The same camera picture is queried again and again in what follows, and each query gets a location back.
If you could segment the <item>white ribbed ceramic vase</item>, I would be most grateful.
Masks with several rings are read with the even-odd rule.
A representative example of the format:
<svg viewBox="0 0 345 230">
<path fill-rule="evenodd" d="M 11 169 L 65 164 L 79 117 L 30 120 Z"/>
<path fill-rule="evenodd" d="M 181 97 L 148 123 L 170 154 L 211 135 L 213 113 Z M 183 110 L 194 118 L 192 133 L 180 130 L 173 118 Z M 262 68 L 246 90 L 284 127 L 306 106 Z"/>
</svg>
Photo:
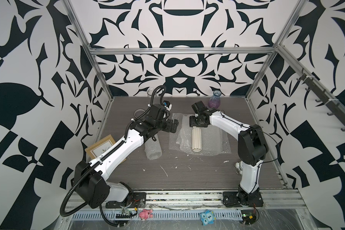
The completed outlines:
<svg viewBox="0 0 345 230">
<path fill-rule="evenodd" d="M 192 151 L 201 152 L 202 150 L 202 134 L 201 128 L 193 127 L 192 129 Z"/>
</svg>

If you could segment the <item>purple blue glass vase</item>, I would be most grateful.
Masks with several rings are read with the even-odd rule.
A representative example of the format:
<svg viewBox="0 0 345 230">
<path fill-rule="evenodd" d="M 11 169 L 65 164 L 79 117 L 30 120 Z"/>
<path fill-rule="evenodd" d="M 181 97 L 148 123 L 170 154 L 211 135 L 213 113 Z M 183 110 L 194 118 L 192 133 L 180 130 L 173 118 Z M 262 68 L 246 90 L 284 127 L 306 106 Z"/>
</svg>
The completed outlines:
<svg viewBox="0 0 345 230">
<path fill-rule="evenodd" d="M 211 96 L 211 98 L 209 99 L 208 105 L 210 108 L 219 108 L 221 101 L 220 101 L 220 97 L 221 97 L 222 93 L 220 90 L 214 90 L 213 91 L 213 95 Z"/>
</svg>

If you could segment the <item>bubble wrap around vase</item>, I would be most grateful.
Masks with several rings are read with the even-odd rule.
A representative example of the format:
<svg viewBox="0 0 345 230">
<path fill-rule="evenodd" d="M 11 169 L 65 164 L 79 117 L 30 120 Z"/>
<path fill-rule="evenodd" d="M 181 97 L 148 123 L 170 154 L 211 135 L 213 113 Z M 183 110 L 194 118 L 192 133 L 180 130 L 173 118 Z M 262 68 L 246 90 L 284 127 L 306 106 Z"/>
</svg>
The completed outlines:
<svg viewBox="0 0 345 230">
<path fill-rule="evenodd" d="M 181 129 L 181 122 L 182 122 L 183 115 L 187 115 L 187 114 L 182 114 L 182 113 L 173 113 L 172 114 L 172 119 L 178 119 L 179 125 L 178 125 L 176 133 L 170 133 L 169 134 L 169 149 L 170 150 L 181 151 L 180 148 L 179 148 L 179 145 L 177 144 L 177 139 L 178 139 L 178 133 L 179 133 L 179 131 Z M 221 152 L 221 154 L 231 154 L 232 151 L 231 151 L 231 148 L 230 148 L 230 143 L 229 143 L 228 135 L 223 130 L 221 130 L 221 131 L 222 131 L 222 152 Z"/>
</svg>

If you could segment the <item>bubble-wrapped roll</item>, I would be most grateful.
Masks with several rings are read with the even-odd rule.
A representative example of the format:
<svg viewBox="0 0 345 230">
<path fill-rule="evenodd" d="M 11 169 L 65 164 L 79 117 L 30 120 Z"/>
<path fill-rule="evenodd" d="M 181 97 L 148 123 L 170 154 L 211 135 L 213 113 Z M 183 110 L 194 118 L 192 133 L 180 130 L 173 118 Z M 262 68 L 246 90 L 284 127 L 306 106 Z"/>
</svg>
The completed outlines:
<svg viewBox="0 0 345 230">
<path fill-rule="evenodd" d="M 163 153 L 157 134 L 155 135 L 155 139 L 156 141 L 154 141 L 153 138 L 150 138 L 144 144 L 146 157 L 150 161 L 159 159 Z"/>
</svg>

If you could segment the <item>clear glass vase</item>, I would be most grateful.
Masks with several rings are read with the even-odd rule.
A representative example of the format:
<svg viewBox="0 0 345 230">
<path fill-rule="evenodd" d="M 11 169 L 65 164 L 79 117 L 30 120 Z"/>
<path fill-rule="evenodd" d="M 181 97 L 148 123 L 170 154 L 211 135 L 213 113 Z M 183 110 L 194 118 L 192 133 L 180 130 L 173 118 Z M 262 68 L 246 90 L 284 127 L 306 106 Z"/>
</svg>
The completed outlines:
<svg viewBox="0 0 345 230">
<path fill-rule="evenodd" d="M 149 88 L 147 90 L 147 96 L 149 99 L 154 98 L 154 89 L 153 88 Z"/>
</svg>

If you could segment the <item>bubble-wrapped cylinder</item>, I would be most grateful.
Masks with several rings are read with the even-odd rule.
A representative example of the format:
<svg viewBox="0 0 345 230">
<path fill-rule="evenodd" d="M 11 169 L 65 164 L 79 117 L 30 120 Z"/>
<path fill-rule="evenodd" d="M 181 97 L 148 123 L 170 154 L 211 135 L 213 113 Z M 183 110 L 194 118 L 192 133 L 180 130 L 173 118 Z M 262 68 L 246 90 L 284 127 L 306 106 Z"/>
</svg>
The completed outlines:
<svg viewBox="0 0 345 230">
<path fill-rule="evenodd" d="M 189 118 L 191 115 L 183 115 L 181 129 L 178 133 L 177 144 L 181 151 L 187 154 L 201 156 L 215 156 L 222 152 L 222 131 L 212 125 L 204 128 L 190 127 Z M 193 149 L 194 129 L 201 134 L 201 146 L 199 151 Z"/>
</svg>

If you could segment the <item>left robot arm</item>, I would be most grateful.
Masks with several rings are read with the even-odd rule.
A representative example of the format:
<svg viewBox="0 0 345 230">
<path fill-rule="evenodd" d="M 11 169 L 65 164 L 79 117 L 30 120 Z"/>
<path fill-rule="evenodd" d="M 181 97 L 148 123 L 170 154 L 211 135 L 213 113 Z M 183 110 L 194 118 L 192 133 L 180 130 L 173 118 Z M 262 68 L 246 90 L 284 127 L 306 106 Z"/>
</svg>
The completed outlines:
<svg viewBox="0 0 345 230">
<path fill-rule="evenodd" d="M 88 163 L 81 161 L 77 164 L 73 185 L 60 206 L 59 213 L 62 217 L 70 216 L 85 206 L 92 209 L 101 206 L 111 191 L 106 181 L 129 154 L 149 139 L 156 141 L 156 135 L 160 131 L 176 132 L 179 122 L 169 118 L 172 105 L 163 99 L 166 91 L 167 88 L 164 85 L 156 87 L 152 92 L 147 110 L 139 117 L 131 119 L 124 136 L 119 141 L 101 156 Z M 84 202 L 73 210 L 66 211 L 68 201 L 74 192 Z"/>
</svg>

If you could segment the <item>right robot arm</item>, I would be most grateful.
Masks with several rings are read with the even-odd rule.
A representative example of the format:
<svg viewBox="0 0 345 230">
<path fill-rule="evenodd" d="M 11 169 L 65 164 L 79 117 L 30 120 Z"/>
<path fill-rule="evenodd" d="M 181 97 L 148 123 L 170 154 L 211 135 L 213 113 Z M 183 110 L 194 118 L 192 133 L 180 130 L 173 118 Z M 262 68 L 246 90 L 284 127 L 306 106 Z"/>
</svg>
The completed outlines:
<svg viewBox="0 0 345 230">
<path fill-rule="evenodd" d="M 237 196 L 241 200 L 253 199 L 259 194 L 259 174 L 269 151 L 262 128 L 237 121 L 216 108 L 208 108 L 202 101 L 194 103 L 192 108 L 195 114 L 189 118 L 190 127 L 212 125 L 237 139 L 241 159 L 238 170 L 242 176 Z"/>
</svg>

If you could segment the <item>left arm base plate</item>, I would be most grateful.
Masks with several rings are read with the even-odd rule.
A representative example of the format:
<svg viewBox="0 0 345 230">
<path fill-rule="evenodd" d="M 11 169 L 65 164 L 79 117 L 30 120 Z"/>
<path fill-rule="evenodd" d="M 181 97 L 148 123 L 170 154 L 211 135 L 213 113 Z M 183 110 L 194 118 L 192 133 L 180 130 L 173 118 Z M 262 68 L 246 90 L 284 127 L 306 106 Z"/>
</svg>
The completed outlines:
<svg viewBox="0 0 345 230">
<path fill-rule="evenodd" d="M 135 208 L 142 205 L 144 207 L 144 203 L 146 200 L 146 193 L 143 192 L 136 192 L 136 193 L 129 193 L 126 198 L 121 201 L 108 201 L 105 205 L 107 209 L 122 209 L 122 208 Z"/>
</svg>

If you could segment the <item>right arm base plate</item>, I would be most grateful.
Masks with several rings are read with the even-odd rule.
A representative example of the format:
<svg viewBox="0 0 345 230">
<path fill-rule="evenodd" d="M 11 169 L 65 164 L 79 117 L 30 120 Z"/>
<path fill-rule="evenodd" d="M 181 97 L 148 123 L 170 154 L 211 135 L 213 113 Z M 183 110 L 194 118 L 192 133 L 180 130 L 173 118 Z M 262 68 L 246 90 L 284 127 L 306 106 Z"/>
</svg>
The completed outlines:
<svg viewBox="0 0 345 230">
<path fill-rule="evenodd" d="M 258 190 L 250 194 L 243 191 L 223 192 L 222 203 L 227 208 L 262 207 L 264 205 L 262 195 Z"/>
</svg>

